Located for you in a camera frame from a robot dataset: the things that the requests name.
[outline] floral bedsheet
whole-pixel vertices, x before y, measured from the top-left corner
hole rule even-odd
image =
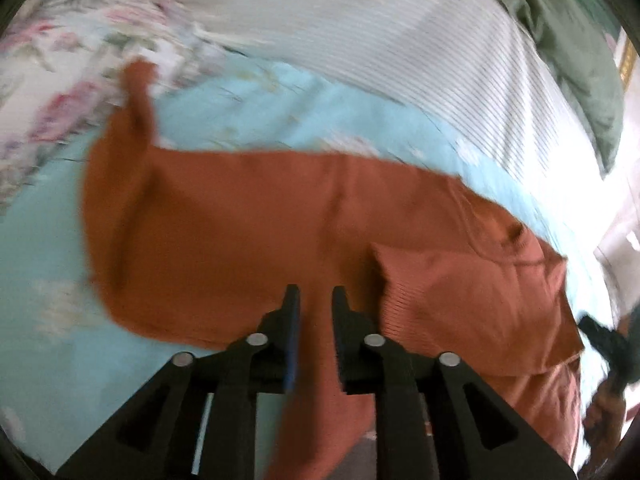
[[[224,51],[176,0],[108,0],[0,39],[0,213],[57,147],[121,101],[119,71],[139,56],[158,65],[160,94],[216,73]]]

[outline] green garment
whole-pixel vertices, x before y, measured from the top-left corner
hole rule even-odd
[[[499,0],[529,31],[538,54],[587,132],[603,174],[615,162],[622,81],[602,30],[576,0]]]

